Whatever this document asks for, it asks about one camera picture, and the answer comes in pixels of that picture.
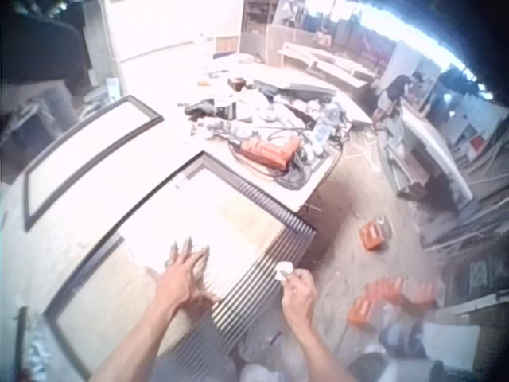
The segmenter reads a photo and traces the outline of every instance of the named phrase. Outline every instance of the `workshop floor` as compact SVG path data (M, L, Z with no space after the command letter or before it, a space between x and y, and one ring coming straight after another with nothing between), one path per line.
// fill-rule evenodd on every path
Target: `workshop floor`
M317 283L314 324L335 354L341 350L344 363L363 353L356 348L360 344L341 340L350 306L363 293L365 283L386 275L421 280L439 275L439 266L420 247L410 203L395 196L383 175L375 140L366 131L352 133L338 165L312 195L312 207L301 212L317 228L301 264L313 271ZM389 218L394 237L383 251L367 252L358 231L379 215ZM274 340L278 332L282 335ZM303 355L286 328L279 299L253 326L240 354L250 363L283 372L287 380L307 380Z

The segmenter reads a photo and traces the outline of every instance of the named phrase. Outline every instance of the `human hand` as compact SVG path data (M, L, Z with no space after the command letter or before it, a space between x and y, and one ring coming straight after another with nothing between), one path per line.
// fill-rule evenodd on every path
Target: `human hand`
M283 282L283 315L293 333L299 337L312 329L317 289L313 276L307 270L296 269L291 275L283 275L286 277Z
M166 271L162 275L157 275L156 295L153 303L158 311L167 314L171 319L174 312L185 302L198 298L207 298L213 302L219 301L217 296L208 293L202 285L203 267L196 277L193 274L195 266L202 260L205 263L208 256L208 247L198 252L191 253L192 240L186 239L182 250L178 251L177 243L171 247L169 260L166 262Z

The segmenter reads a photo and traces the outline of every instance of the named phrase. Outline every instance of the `power drill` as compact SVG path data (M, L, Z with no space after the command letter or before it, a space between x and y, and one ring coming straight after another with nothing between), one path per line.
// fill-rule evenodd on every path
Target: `power drill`
M273 169L285 171L301 140L293 135L283 146L276 146L260 137L230 138L228 142L244 157Z

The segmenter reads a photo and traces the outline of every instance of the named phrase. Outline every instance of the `window frame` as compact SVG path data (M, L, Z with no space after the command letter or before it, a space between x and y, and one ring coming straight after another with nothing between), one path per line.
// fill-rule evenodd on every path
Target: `window frame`
M69 139L71 139L74 135L82 131L85 127L90 125L92 122L101 118L108 112L112 111L116 107L124 104L124 103L133 104L139 111L147 115L150 120L146 123L143 123L140 127L135 128L130 131L128 134L122 136L120 139L117 139L104 150L97 153L93 158L89 159L85 162L81 167L69 176L63 183L58 185L49 196L43 201L41 206L36 209L34 212L30 210L29 204L29 194L30 194L30 174L37 169L37 167L53 152L55 152L60 146L65 144ZM162 115L159 115L156 111L145 105L142 101L135 98L132 95L126 95L119 99L118 101L102 108L97 113L95 113L92 117L77 123L71 130L67 131L61 137L59 137L52 145L50 145L46 150L44 150L40 155L38 155L26 168L24 172L23 179L23 215L25 218L25 231L28 232L37 221L45 214L46 211L56 202L58 199L68 190L70 189L83 175L85 175L88 171L97 166L102 160L107 158L109 155L113 154L116 150L124 146L126 143L132 141L134 138L138 137L140 134L154 127L155 125L162 122L164 118Z
M66 306L74 298L74 295L88 281L100 265L120 244L122 244L123 238L117 233L117 230L169 182L175 181L176 187L178 187L179 182L188 181L187 177L191 177L203 168L213 172L217 177L227 182L231 187L239 191L249 200L253 201L271 216L281 221L285 226L282 229L282 234L275 239L266 250L266 255L264 256L263 261L260 260L257 263L254 263L244 276L235 284L235 286L231 288L231 292L228 292L228 296L224 298L215 308L215 310L223 309L220 311L221 314L228 315L230 311L234 312L234 314L231 315L231 320L233 321L231 321L229 325L231 330L235 331L235 337L239 336L239 328L247 330L247 326L244 325L245 322L241 322L241 318L245 317L252 322L252 315L254 314L251 306L243 307L243 311L239 312L235 304L238 304L238 301L242 301L242 298L245 298L247 294L251 293L251 298L254 300L256 299L256 303L258 304L256 307L258 308L261 306L262 300L267 300L270 295L276 291L279 284L278 281L274 280L276 260L292 261L297 264L311 244L311 240L316 233L316 229L313 226L300 218L295 212L288 209L282 203L275 200L271 195L260 189L258 186L253 185L249 181L240 177L234 172L234 170L224 165L218 159L212 157L205 151L201 151L148 192L102 237L102 239L99 240L99 242L85 256L80 265L62 284L43 313L48 326L60 348L63 350L63 353L67 356L71 365L84 379L87 380L90 378L91 373L87 370L87 367L78 357L70 343L65 338L65 335L60 330L57 322L60 314L65 310ZM264 271L262 278L260 279L260 275L258 273L261 268L263 268ZM251 289L247 286L250 283L253 284L261 282L263 282L263 285L266 286L261 295L259 288L256 289L256 286ZM211 321L211 316L205 314L198 321L197 325L200 323L203 325L211 325ZM190 333L187 333L181 341L179 341L179 344L175 346L175 349L178 349L182 345L182 342L192 338L193 330L194 329L192 329Z

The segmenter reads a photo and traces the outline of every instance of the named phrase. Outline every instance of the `dark window frame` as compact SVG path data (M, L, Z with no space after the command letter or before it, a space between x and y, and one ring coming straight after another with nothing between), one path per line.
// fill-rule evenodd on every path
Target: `dark window frame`
M265 258L269 258L272 260L278 261L292 261L297 263L298 260L304 255L306 249L311 243L313 239L316 229L308 224L305 220L300 218L295 212L288 209L286 206L281 204L279 201L274 199L271 195L267 194L265 191L261 190L258 186L251 184L249 181L240 177L237 173L235 173L232 169L224 165L218 159L212 157L209 153L205 151L201 151L193 158L189 159L184 165L179 167L177 170L172 172L167 178L165 178L161 183L159 183L154 189L148 192L132 209L130 209L126 215L124 215L104 236L103 238L92 248L92 250L85 256L80 265L72 272L72 274L68 277L68 279L64 282L62 287L58 290L56 295L53 297L52 301L49 303L48 307L44 312L45 319L51 329L56 341L58 342L60 348L63 350L63 353L67 356L71 365L76 369L76 371L84 378L88 379L91 376L90 371L86 368L84 363L78 357L70 343L65 338L65 335L62 333L58 326L58 318L60 314L64 311L66 306L70 303L70 301L74 298L74 295L80 290L80 288L88 281L88 279L94 274L94 272L100 267L100 265L108 258L108 256L113 253L113 251L123 242L123 238L117 233L117 230L136 212L138 211L151 197L153 197L158 191L160 191L165 185L171 182L173 179L176 179L178 174L181 174L185 170L191 170L191 172L187 172L186 175L193 175L203 168L206 168L212 171L217 177L221 180L227 182L231 187L241 192L242 195L247 197L249 200L253 201L260 208L264 209L274 218L281 221L285 228L283 229L282 234L270 245L270 247L266 251ZM269 262L263 260L262 266L267 268L267 264ZM272 264L270 262L271 269L269 270L271 280L266 280L266 275L264 275L265 280L264 283L270 283L270 289L267 289L269 292L274 292L275 288L278 286L278 282L274 281L274 267L275 263ZM242 279L235 284L235 286L231 289L232 292L224 298L217 309L223 309L221 312L224 312L228 309L228 303L231 303L234 306L237 301L239 301L239 294L243 293L243 290L246 290L246 285L249 283L254 283L256 280L259 281L259 276L257 275L257 271L260 268L260 264L255 263L249 271L242 277ZM264 291L265 298L269 298L269 292ZM252 298L259 299L258 290L253 291L251 293ZM252 317L249 315L252 313L251 307L249 307L248 311L244 311L245 317L250 317L250 321L252 321ZM237 320L240 320L240 317L244 317L239 314L238 311L235 311L235 317ZM205 325L209 325L208 315L205 315L200 320L204 322ZM233 321L232 327L237 327L242 325L242 322ZM186 335L181 341L184 341L186 338L190 338L192 333Z
M57 150L60 146L66 143L70 138L74 135L82 131L85 127L87 127L90 123L96 121L97 119L104 116L106 113L112 111L116 107L122 105L123 103L132 103L138 110L147 115L150 120L140 127L132 130L128 134L124 135L117 141L110 144L107 148L99 152L95 155L95 157L88 160L88 162L84 163L75 173L73 173L70 177L68 177L62 184L58 185L56 189L54 189L47 199L41 204L41 206L33 213L31 213L30 205L29 205L29 190L30 190L30 174L37 169L37 167L55 150ZM118 101L104 107L95 113L92 117L84 120L76 124L71 130L67 131L61 137L59 137L51 146L49 146L46 150L44 150L40 155L38 155L26 168L24 172L23 179L23 214L25 218L25 231L29 231L35 223L45 214L45 212L55 203L68 189L70 189L83 175L85 175L88 171L93 169L96 165L98 165L102 160L107 158L109 155L113 154L116 150L124 146L126 143L130 142L134 138L138 137L140 134L149 130L151 127L162 122L164 119L162 115L159 115L156 111L145 105L142 101L135 98L132 95L126 95L122 97Z

